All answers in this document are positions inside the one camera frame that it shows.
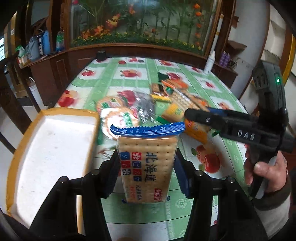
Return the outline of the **person right forearm sleeve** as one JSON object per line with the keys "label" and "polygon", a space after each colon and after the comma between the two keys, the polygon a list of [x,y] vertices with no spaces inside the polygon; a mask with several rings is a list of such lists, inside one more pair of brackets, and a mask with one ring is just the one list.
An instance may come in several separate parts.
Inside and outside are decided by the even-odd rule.
{"label": "person right forearm sleeve", "polygon": [[274,238],[287,226],[290,211],[292,185],[287,176],[285,185],[278,191],[265,193],[261,199],[253,199],[253,207],[260,218],[268,239]]}

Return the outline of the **person right hand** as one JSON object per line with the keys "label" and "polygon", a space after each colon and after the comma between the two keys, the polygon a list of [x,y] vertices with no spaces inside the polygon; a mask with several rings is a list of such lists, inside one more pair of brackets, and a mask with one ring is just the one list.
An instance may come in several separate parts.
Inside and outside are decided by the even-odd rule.
{"label": "person right hand", "polygon": [[250,186],[253,182],[254,174],[268,180],[266,192],[276,192],[281,190],[287,180],[287,160],[281,151],[278,151],[276,161],[273,166],[265,162],[258,162],[254,166],[251,163],[250,148],[245,153],[244,180]]}

